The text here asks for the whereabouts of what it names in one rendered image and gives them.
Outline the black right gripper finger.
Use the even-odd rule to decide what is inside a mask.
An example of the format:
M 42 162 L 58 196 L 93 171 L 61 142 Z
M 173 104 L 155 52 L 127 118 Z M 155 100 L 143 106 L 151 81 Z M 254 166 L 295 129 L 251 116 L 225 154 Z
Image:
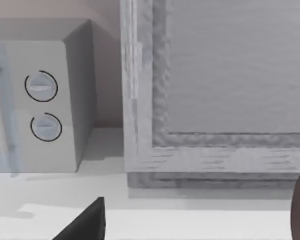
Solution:
M 98 197 L 52 240 L 105 240 L 105 198 Z

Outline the pale round microwave knob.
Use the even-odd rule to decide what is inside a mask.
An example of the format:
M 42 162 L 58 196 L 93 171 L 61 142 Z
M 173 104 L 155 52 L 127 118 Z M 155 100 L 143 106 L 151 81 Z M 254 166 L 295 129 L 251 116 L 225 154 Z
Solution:
M 59 86 L 54 76 L 44 70 L 27 76 L 24 81 L 24 88 L 28 96 L 39 103 L 52 101 L 59 91 Z
M 55 115 L 48 112 L 33 117 L 30 122 L 30 129 L 38 140 L 46 143 L 56 141 L 63 132 L 61 121 Z

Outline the pale microwave oven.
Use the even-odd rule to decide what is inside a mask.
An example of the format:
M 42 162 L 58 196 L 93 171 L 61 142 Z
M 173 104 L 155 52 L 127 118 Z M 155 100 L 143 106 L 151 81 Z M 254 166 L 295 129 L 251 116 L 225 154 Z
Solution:
M 21 172 L 74 173 L 97 121 L 97 90 L 92 23 L 82 18 L 0 19 L 20 134 Z M 39 71 L 54 76 L 57 96 L 49 102 L 31 99 L 25 79 Z M 44 113 L 62 124 L 60 138 L 37 139 L 31 120 Z

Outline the pale blue microwave door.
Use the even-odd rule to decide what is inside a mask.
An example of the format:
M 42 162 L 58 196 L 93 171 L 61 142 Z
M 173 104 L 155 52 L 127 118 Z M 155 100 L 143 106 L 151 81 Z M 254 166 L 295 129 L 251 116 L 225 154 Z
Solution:
M 7 46 L 0 42 L 0 173 L 22 171 L 21 139 Z

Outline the grey cabinet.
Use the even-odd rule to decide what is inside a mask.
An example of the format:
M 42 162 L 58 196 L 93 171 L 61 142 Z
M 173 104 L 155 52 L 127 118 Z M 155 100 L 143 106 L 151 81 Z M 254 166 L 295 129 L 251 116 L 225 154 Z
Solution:
M 279 189 L 300 174 L 300 0 L 120 0 L 132 188 Z

